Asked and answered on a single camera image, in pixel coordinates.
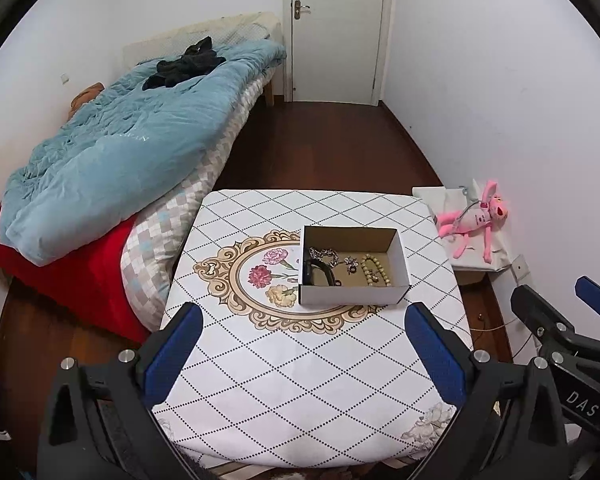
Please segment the floral print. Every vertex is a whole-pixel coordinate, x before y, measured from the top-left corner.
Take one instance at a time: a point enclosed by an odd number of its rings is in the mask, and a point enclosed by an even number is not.
[[[271,283],[271,271],[267,266],[258,265],[249,271],[249,283],[255,288],[265,288]]]
[[[296,290],[298,290],[297,287],[288,288],[286,285],[271,285],[265,294],[269,298],[269,303],[273,303],[278,307],[291,308],[298,299]]]
[[[273,249],[270,249],[269,251],[264,253],[262,261],[267,265],[280,264],[285,266],[287,269],[298,271],[293,265],[291,265],[286,260],[287,256],[289,256],[289,251],[283,249],[282,247],[274,247]]]
[[[418,458],[420,452],[433,449],[454,416],[455,410],[453,406],[439,402],[421,416],[413,428],[402,434],[401,439],[417,448],[416,456],[412,458]]]
[[[262,261],[267,265],[277,265],[287,256],[289,256],[289,252],[286,249],[283,249],[282,247],[276,247],[264,253]]]

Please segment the headboard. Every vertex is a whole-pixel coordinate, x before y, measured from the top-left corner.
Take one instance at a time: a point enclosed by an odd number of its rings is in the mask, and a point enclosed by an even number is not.
[[[282,25],[273,12],[226,16],[218,20],[186,25],[124,46],[122,57],[125,68],[131,70],[138,63],[157,57],[179,56],[189,45],[207,36],[211,36],[214,45],[266,39],[283,43]]]

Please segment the wall outlet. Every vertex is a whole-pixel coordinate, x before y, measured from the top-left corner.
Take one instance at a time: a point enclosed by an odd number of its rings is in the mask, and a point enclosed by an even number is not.
[[[529,267],[523,254],[520,254],[511,264],[511,270],[516,277],[516,281],[520,283],[526,276],[529,275]]]

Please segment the blue gripper pad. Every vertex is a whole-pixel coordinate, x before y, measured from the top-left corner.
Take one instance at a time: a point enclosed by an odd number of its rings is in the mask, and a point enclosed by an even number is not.
[[[578,278],[576,296],[588,304],[600,316],[600,286],[587,276]]]
[[[422,303],[412,303],[404,314],[404,331],[447,404],[458,408],[467,396],[472,366],[469,349],[450,330],[442,328]]]
[[[203,316],[195,303],[185,303],[164,329],[140,349],[136,378],[148,408],[164,402],[202,334]]]

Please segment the table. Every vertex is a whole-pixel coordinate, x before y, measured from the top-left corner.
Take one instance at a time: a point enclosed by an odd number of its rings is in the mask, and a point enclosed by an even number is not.
[[[298,305],[306,224],[397,228],[414,279],[406,299]],[[414,197],[212,192],[178,263],[163,327],[186,301],[202,307],[203,333],[154,413],[202,463],[332,467],[413,455],[431,448],[453,413],[404,334],[406,307],[423,301],[471,347],[458,283]]]

